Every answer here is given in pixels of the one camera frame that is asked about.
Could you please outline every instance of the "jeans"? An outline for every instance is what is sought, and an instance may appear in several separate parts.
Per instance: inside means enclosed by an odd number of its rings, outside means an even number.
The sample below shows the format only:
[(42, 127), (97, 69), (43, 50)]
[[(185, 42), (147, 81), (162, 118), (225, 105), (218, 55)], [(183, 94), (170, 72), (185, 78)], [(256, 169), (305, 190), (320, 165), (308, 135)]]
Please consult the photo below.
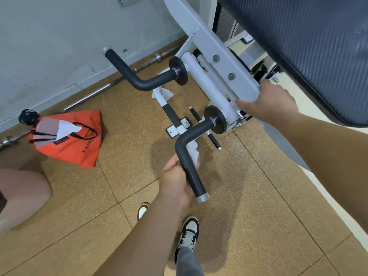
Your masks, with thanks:
[(181, 247), (178, 252), (176, 276), (204, 276), (197, 257), (188, 247)]

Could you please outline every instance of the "white wall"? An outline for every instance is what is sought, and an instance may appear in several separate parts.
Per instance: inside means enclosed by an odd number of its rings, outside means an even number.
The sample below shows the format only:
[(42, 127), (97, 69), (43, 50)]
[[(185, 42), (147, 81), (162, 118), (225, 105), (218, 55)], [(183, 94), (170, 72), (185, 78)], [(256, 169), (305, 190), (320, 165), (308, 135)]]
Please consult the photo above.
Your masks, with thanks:
[(0, 0), (0, 132), (116, 72), (103, 46), (131, 64), (183, 35), (163, 0)]

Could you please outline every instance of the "sneaker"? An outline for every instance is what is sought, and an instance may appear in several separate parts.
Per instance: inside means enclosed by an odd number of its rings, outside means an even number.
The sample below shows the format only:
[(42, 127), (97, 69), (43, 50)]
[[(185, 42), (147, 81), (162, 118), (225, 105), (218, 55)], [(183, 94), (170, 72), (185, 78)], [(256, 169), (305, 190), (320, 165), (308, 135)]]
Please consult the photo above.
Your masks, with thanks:
[(143, 214), (146, 213), (147, 209), (150, 207), (148, 202), (142, 202), (138, 208), (137, 219), (138, 221), (143, 217)]
[(179, 239), (179, 244), (175, 250), (175, 264), (178, 252), (182, 247), (188, 247), (192, 252), (195, 249), (198, 236), (200, 234), (200, 224), (196, 217), (188, 217), (183, 224), (182, 235)]

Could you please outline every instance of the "floor tile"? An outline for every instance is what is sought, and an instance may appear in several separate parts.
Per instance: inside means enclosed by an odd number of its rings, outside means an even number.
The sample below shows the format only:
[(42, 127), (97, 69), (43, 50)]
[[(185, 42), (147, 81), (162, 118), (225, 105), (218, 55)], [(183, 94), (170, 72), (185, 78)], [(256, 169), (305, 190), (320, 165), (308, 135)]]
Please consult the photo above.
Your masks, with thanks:
[[(19, 149), (25, 151), (22, 157)], [(98, 164), (95, 168), (82, 169), (28, 150), (26, 143), (8, 148), (0, 155), (0, 162), (5, 155), (10, 156), (5, 165), (8, 168), (44, 173), (53, 196), (32, 218), (0, 234), (0, 275), (116, 204)]]
[[(200, 221), (195, 251), (204, 272), (301, 273), (322, 252), (237, 136), (227, 135), (222, 145), (220, 152), (210, 146), (201, 153), (199, 173), (211, 199), (202, 204), (193, 199), (186, 212)], [(175, 245), (167, 271), (175, 269)]]
[(368, 252), (353, 235), (327, 257), (341, 276), (368, 275)]
[(6, 275), (91, 276), (129, 232), (116, 205)]
[(324, 252), (350, 235), (306, 174), (278, 148), (256, 120), (239, 128), (236, 134)]
[(301, 276), (338, 276), (329, 260), (324, 256), (306, 271)]
[(152, 203), (159, 191), (159, 181), (156, 180), (152, 184), (149, 184), (144, 189), (140, 190), (138, 193), (125, 199), (122, 203), (122, 208), (128, 221), (132, 227), (137, 223), (137, 211), (142, 202)]
[[(150, 78), (167, 65), (168, 60), (164, 60), (139, 76)], [(185, 86), (178, 87), (175, 82), (170, 85), (168, 88), (176, 95), (169, 103), (180, 118), (187, 116), (193, 121), (189, 106), (203, 111), (207, 98), (192, 78)], [(171, 122), (151, 95), (152, 92), (138, 91), (123, 81), (75, 109), (102, 112), (105, 133), (98, 161), (118, 201), (156, 180), (175, 153), (176, 139), (170, 139), (165, 131)], [(202, 139), (198, 143), (199, 149), (208, 146)]]

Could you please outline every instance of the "exercise machine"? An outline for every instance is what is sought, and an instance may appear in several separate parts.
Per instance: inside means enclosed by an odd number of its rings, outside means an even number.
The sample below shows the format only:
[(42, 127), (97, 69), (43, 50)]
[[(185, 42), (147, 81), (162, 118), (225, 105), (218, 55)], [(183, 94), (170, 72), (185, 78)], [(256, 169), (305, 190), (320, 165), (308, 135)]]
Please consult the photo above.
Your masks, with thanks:
[[(196, 139), (211, 131), (222, 134), (241, 125), (249, 115), (234, 103), (254, 102), (261, 78), (285, 71), (307, 96), (334, 122), (368, 127), (368, 0), (218, 0), (255, 39), (246, 50), (247, 64), (239, 60), (208, 28), (186, 0), (164, 0), (173, 18), (188, 35), (187, 41), (161, 74), (141, 80), (112, 50), (105, 57), (140, 91), (151, 91), (177, 137), (175, 150), (198, 202), (209, 199), (196, 171)], [(249, 69), (254, 52), (264, 50), (271, 62), (256, 78)], [(173, 94), (162, 86), (188, 81), (188, 73), (209, 99), (204, 116), (190, 126), (167, 103)], [(296, 163), (308, 168), (290, 143), (271, 125), (259, 121), (276, 144)]]

